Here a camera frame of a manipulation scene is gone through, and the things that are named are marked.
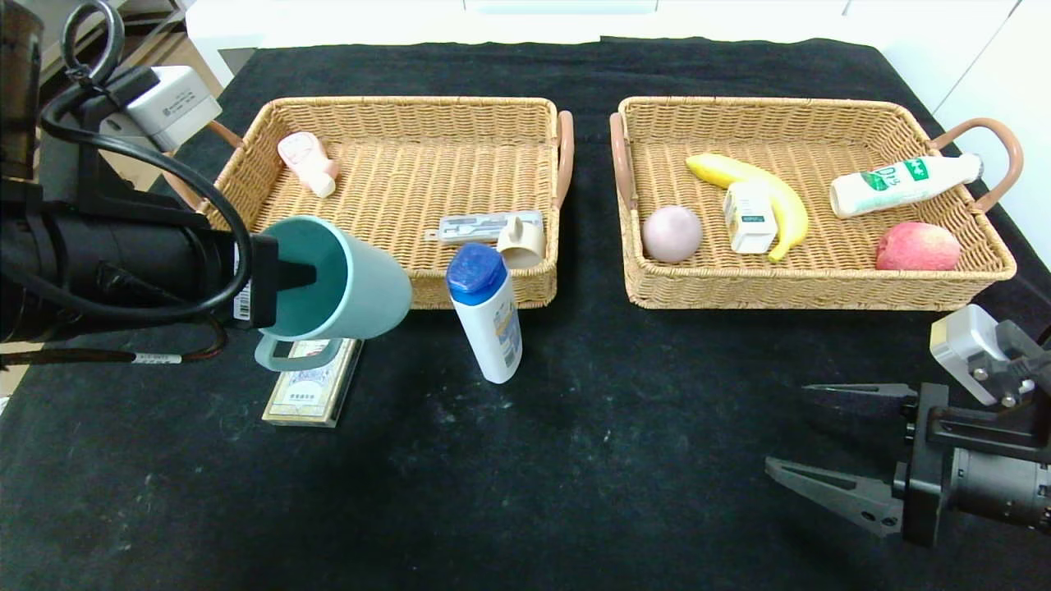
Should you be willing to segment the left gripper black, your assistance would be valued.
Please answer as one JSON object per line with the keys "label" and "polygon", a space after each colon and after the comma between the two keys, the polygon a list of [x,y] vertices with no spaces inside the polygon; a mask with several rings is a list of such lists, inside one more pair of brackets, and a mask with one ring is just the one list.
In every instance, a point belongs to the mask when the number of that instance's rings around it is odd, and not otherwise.
{"label": "left gripper black", "polygon": [[[209,310],[222,324],[241,329],[274,325],[277,291],[292,291],[318,281],[318,269],[312,264],[279,259],[279,243],[271,236],[252,233],[249,239],[252,260],[248,283],[236,295]],[[204,257],[205,294],[213,295],[232,280],[241,266],[233,235],[205,235]]]}

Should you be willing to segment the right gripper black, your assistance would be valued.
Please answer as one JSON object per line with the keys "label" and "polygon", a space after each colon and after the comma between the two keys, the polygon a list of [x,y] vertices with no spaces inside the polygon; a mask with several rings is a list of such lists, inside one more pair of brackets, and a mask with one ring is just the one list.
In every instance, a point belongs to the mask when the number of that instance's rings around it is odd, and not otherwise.
{"label": "right gripper black", "polygon": [[829,417],[909,416],[902,500],[889,483],[767,456],[778,485],[886,538],[934,547],[943,514],[959,511],[1049,534],[1049,396],[1001,410],[951,406],[949,388],[907,384],[810,384],[802,407]]}

